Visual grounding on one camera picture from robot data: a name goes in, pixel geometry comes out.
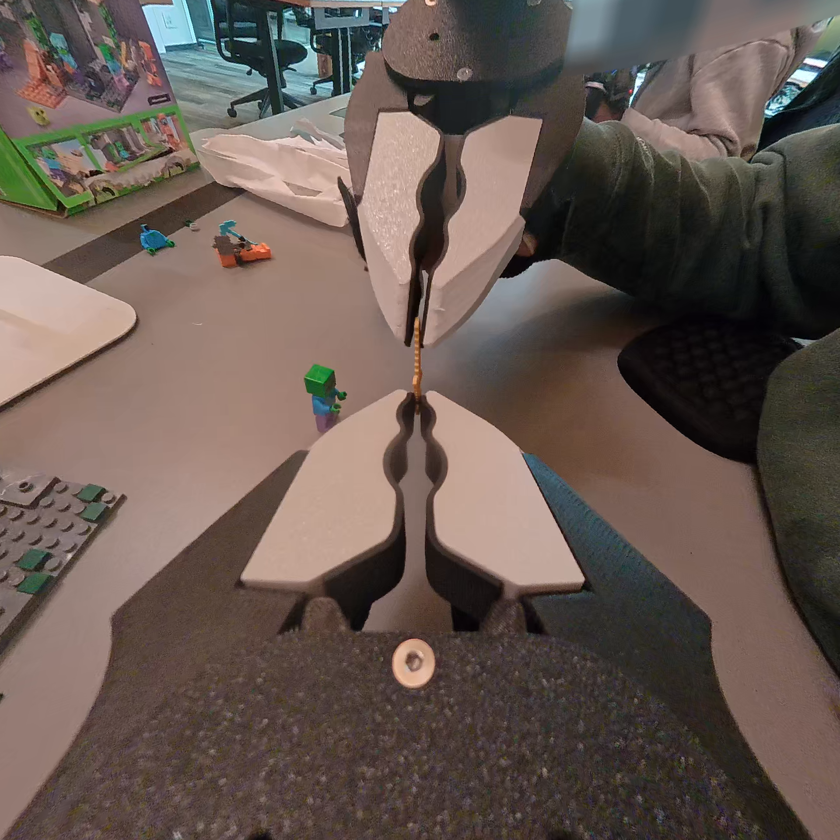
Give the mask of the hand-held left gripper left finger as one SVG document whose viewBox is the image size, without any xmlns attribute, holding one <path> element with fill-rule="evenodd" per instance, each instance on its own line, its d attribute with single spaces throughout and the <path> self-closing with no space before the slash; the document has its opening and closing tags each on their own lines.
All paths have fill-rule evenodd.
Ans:
<svg viewBox="0 0 840 840">
<path fill-rule="evenodd" d="M 352 629 L 403 577 L 414 397 L 394 391 L 309 449 L 241 576 L 249 589 L 324 596 Z"/>
</svg>

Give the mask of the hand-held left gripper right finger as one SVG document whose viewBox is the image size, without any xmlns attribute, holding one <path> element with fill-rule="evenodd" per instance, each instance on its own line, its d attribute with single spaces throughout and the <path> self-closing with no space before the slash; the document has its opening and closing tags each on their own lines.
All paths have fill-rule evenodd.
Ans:
<svg viewBox="0 0 840 840">
<path fill-rule="evenodd" d="M 510 438 L 438 392 L 422 407 L 426 575 L 473 624 L 503 600 L 578 594 L 581 569 L 529 464 Z"/>
</svg>

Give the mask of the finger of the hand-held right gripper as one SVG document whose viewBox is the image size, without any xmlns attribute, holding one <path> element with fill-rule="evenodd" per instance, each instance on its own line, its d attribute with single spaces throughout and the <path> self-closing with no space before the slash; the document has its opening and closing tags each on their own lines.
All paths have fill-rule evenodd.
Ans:
<svg viewBox="0 0 840 840">
<path fill-rule="evenodd" d="M 416 114 L 379 114 L 360 200 L 360 233 L 376 302 L 402 343 L 416 297 L 422 189 L 441 150 L 439 132 Z"/>
<path fill-rule="evenodd" d="M 465 192 L 434 268 L 423 342 L 441 343 L 478 308 L 524 229 L 520 215 L 542 121 L 505 117 L 469 132 L 459 159 Z"/>
</svg>

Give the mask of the green headed toy minifigure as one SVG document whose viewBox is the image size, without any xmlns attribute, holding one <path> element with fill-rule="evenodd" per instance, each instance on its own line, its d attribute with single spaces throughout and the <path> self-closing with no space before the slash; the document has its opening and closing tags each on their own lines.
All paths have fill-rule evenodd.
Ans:
<svg viewBox="0 0 840 840">
<path fill-rule="evenodd" d="M 313 364 L 304 376 L 304 385 L 311 398 L 311 409 L 320 434 L 327 433 L 340 418 L 347 393 L 337 387 L 335 371 Z"/>
</svg>

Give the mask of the person's right forearm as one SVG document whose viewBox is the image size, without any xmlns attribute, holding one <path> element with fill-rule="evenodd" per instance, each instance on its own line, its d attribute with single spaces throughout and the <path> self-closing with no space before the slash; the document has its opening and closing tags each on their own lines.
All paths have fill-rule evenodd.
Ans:
<svg viewBox="0 0 840 840">
<path fill-rule="evenodd" d="M 526 231 L 510 277 L 559 259 L 661 308 L 820 339 L 839 325 L 839 127 L 690 161 L 584 119 Z"/>
</svg>

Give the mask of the white crumpled paper bag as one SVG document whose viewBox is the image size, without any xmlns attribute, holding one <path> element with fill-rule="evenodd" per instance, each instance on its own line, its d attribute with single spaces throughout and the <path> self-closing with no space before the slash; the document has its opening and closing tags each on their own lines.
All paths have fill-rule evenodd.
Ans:
<svg viewBox="0 0 840 840">
<path fill-rule="evenodd" d="M 276 140 L 218 133 L 200 140 L 196 152 L 202 166 L 223 186 L 237 187 L 331 227 L 349 223 L 339 184 L 350 182 L 344 140 L 309 120 L 297 121 L 290 136 Z"/>
</svg>

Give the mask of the wooden top office table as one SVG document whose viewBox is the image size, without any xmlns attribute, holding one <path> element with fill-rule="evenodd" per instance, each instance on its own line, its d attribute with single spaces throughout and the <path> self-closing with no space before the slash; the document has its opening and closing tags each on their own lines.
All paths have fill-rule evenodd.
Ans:
<svg viewBox="0 0 840 840">
<path fill-rule="evenodd" d="M 339 97 L 352 91 L 354 85 L 353 36 L 367 28 L 375 28 L 374 41 L 380 43 L 389 25 L 389 18 L 404 5 L 404 1 L 254 1 L 246 2 L 256 15 L 258 31 L 267 35 L 270 65 L 267 70 L 270 112 L 284 111 L 292 93 L 302 93 L 302 84 L 291 83 L 292 90 L 282 86 L 282 78 L 290 78 L 290 70 L 281 70 L 277 54 L 276 36 L 283 35 L 283 13 L 287 7 L 304 9 L 309 19 L 310 41 L 308 58 L 304 62 L 303 79 L 309 93 L 303 102 L 314 102 L 322 93 Z"/>
</svg>

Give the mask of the small orange grey brick model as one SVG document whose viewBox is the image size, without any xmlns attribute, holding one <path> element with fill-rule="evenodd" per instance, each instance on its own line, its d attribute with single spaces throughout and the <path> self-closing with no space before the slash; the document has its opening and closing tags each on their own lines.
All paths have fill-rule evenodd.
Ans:
<svg viewBox="0 0 840 840">
<path fill-rule="evenodd" d="M 237 223 L 229 219 L 218 226 L 213 248 L 220 265 L 235 268 L 273 259 L 270 247 L 253 241 L 237 230 Z"/>
</svg>

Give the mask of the black office chair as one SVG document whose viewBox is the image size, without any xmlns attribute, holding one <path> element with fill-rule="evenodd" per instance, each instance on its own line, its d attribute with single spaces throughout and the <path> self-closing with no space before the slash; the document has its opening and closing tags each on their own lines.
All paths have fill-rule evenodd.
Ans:
<svg viewBox="0 0 840 840">
<path fill-rule="evenodd" d="M 269 15 L 277 15 L 282 31 L 282 4 L 270 1 L 211 1 L 215 44 L 220 57 L 230 64 L 246 67 L 267 79 L 268 85 L 232 100 L 227 115 L 237 117 L 237 106 L 255 102 L 259 118 L 299 109 L 305 103 L 286 92 L 284 72 L 306 59 L 304 45 L 273 35 Z"/>
</svg>

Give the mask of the grey brick building model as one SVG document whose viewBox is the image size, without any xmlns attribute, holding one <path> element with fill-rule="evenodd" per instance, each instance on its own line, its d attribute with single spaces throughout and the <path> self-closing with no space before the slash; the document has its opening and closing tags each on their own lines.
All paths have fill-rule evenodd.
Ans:
<svg viewBox="0 0 840 840">
<path fill-rule="evenodd" d="M 125 500 L 97 483 L 2 467 L 2 654 Z"/>
</svg>

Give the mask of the dark green hoodie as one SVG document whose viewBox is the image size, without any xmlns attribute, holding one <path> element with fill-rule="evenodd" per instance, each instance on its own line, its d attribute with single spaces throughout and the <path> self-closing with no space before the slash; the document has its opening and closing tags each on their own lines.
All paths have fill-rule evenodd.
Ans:
<svg viewBox="0 0 840 840">
<path fill-rule="evenodd" d="M 805 625 L 839 671 L 839 331 L 771 375 L 758 470 L 784 578 Z"/>
</svg>

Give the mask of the brick set cardboard box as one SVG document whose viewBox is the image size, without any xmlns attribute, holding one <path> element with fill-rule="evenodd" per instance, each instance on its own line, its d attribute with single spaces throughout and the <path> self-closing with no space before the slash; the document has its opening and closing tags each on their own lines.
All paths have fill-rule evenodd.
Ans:
<svg viewBox="0 0 840 840">
<path fill-rule="evenodd" d="M 1 199 L 63 217 L 200 163 L 162 61 L 183 2 L 1 2 Z"/>
</svg>

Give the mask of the white rounded board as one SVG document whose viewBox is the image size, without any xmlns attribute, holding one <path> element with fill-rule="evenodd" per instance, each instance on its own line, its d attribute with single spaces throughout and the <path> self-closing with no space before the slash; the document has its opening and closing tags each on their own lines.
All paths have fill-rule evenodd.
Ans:
<svg viewBox="0 0 840 840">
<path fill-rule="evenodd" d="M 124 301 L 3 255 L 1 405 L 122 340 L 137 321 Z"/>
</svg>

